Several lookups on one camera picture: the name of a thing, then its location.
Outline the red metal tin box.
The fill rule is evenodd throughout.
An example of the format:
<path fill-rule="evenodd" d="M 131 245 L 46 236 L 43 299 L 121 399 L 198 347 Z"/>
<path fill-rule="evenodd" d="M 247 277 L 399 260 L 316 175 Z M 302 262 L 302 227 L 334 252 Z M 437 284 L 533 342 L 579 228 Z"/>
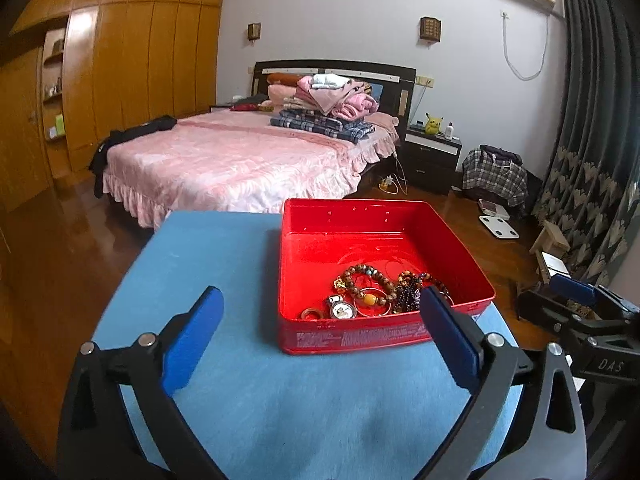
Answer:
<path fill-rule="evenodd" d="M 494 286 L 428 203 L 415 200 L 287 200 L 280 236 L 278 339 L 288 354 L 401 346 L 430 336 L 420 292 L 433 286 L 454 310 L 479 316 Z M 334 320 L 342 295 L 356 318 Z M 302 321 L 307 308 L 324 319 Z"/>

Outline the pink covered bed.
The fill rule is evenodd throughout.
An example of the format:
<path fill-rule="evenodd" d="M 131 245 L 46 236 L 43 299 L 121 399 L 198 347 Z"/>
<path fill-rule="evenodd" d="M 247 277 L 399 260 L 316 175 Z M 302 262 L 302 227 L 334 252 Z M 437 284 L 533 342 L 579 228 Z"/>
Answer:
<path fill-rule="evenodd" d="M 369 117 L 375 129 L 358 144 L 270 119 L 217 110 L 117 144 L 106 153 L 103 191 L 148 229 L 177 211 L 278 214 L 290 198 L 354 194 L 364 170 L 399 143 L 398 119 L 384 113 Z"/>

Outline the dark floral curtain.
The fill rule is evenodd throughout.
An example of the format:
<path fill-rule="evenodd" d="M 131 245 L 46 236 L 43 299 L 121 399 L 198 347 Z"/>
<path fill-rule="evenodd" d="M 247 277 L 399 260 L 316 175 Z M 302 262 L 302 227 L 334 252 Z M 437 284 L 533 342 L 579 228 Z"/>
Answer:
<path fill-rule="evenodd" d="M 639 236 L 639 12 L 631 0 L 563 0 L 559 134 L 534 208 L 570 247 L 576 278 L 608 286 Z"/>

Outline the right wall lamp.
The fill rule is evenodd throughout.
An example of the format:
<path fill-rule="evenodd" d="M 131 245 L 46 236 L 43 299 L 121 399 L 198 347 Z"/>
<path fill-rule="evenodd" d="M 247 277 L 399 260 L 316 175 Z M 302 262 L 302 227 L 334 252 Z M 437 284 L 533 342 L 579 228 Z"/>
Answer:
<path fill-rule="evenodd" d="M 432 16 L 420 18 L 419 39 L 429 44 L 437 44 L 442 40 L 442 21 Z"/>

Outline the white bathroom scale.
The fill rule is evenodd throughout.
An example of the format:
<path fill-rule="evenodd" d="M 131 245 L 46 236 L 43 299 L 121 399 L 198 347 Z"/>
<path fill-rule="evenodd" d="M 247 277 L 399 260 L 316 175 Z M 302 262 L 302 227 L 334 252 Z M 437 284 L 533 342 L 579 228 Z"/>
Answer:
<path fill-rule="evenodd" d="M 479 216 L 478 220 L 498 240 L 518 240 L 520 238 L 520 234 L 501 217 Z"/>

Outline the dark wooden headboard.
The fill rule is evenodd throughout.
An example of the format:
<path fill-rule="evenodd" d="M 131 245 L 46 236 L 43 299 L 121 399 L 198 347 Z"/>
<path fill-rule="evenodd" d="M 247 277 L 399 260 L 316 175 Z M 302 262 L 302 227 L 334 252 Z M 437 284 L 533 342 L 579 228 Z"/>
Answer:
<path fill-rule="evenodd" d="M 410 124 L 410 107 L 413 96 L 416 70 L 414 68 L 384 63 L 344 60 L 277 60 L 262 61 L 254 65 L 250 80 L 250 95 L 267 93 L 267 78 L 270 74 L 337 74 L 352 79 L 380 84 L 380 111 L 398 119 L 398 136 L 403 139 Z"/>

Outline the blue table cloth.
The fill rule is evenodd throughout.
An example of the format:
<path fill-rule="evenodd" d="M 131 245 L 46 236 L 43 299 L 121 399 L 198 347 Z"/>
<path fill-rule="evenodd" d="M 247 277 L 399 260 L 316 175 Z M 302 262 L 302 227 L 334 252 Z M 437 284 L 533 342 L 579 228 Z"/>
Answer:
<path fill-rule="evenodd" d="M 411 479 L 468 393 L 434 344 L 289 356 L 278 345 L 281 219 L 179 212 L 151 237 L 94 341 L 125 347 L 186 312 L 207 286 L 224 316 L 175 402 L 232 479 Z"/>

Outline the silver metal wristwatch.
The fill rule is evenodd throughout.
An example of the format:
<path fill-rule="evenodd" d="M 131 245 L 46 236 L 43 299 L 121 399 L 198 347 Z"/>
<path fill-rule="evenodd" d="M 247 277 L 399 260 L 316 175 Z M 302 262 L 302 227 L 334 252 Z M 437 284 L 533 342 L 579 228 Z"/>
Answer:
<path fill-rule="evenodd" d="M 334 320 L 351 320 L 358 314 L 356 307 L 342 295 L 329 296 L 326 302 L 329 306 L 329 315 Z"/>

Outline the plaid bag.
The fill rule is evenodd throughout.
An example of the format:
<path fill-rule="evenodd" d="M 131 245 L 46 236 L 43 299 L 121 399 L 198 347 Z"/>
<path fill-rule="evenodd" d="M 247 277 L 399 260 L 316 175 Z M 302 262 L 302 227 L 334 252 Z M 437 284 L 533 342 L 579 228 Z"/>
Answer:
<path fill-rule="evenodd" d="M 509 207 L 518 207 L 528 196 L 527 172 L 510 159 L 476 148 L 462 162 L 462 188 L 492 193 Z"/>

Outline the yellow pikachu toy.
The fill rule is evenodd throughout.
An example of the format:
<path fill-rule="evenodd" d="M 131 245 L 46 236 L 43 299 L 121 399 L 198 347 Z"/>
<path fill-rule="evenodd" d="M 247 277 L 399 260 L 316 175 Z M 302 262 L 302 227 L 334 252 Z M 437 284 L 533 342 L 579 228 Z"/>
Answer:
<path fill-rule="evenodd" d="M 440 133 L 440 128 L 442 128 L 442 121 L 444 120 L 444 118 L 428 113 L 426 113 L 425 116 L 425 134 L 427 136 L 436 136 L 436 134 Z"/>

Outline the wall lamp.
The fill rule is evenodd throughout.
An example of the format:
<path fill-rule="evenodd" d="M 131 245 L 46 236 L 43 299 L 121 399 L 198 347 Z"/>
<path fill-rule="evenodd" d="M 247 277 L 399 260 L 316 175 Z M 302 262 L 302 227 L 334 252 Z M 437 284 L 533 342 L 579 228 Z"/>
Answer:
<path fill-rule="evenodd" d="M 250 23 L 247 25 L 246 31 L 247 40 L 249 42 L 254 42 L 260 39 L 262 36 L 262 24 L 260 23 Z"/>
<path fill-rule="evenodd" d="M 442 40 L 442 21 L 432 16 L 420 18 L 419 39 L 429 44 L 437 44 Z"/>

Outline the left wall lamp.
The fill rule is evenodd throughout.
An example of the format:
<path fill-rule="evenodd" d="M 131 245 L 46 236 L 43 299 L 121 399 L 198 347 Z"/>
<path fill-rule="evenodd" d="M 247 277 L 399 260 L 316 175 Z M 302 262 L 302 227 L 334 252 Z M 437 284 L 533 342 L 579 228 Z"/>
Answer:
<path fill-rule="evenodd" d="M 247 25 L 246 31 L 247 40 L 249 42 L 254 42 L 260 39 L 262 36 L 262 24 L 260 23 L 250 23 Z"/>

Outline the small wooden stool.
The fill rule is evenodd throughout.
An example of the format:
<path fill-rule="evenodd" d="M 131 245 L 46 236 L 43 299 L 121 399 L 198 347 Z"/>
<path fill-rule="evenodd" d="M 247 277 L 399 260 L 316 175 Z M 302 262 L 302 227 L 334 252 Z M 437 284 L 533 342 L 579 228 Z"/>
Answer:
<path fill-rule="evenodd" d="M 542 230 L 534 241 L 529 252 L 533 255 L 538 252 L 546 252 L 556 258 L 562 259 L 564 255 L 570 251 L 570 244 L 560 230 L 560 228 L 548 221 L 542 222 Z"/>

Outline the dark bedside table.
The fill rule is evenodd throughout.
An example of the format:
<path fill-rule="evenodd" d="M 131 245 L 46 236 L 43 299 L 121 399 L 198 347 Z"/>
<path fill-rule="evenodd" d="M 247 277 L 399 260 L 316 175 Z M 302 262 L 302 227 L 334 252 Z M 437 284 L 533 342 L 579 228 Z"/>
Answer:
<path fill-rule="evenodd" d="M 462 143 L 448 140 L 441 133 L 426 134 L 408 128 L 401 144 L 400 160 L 406 177 L 422 190 L 447 195 L 453 185 L 461 182 L 458 163 Z"/>

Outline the wooden door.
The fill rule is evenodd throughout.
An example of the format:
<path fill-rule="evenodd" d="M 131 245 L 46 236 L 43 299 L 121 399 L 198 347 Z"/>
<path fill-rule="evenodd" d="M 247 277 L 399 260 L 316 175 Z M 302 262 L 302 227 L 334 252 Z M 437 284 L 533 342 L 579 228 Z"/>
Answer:
<path fill-rule="evenodd" d="M 41 130 L 42 47 L 1 66 L 1 205 L 12 211 L 51 185 Z"/>

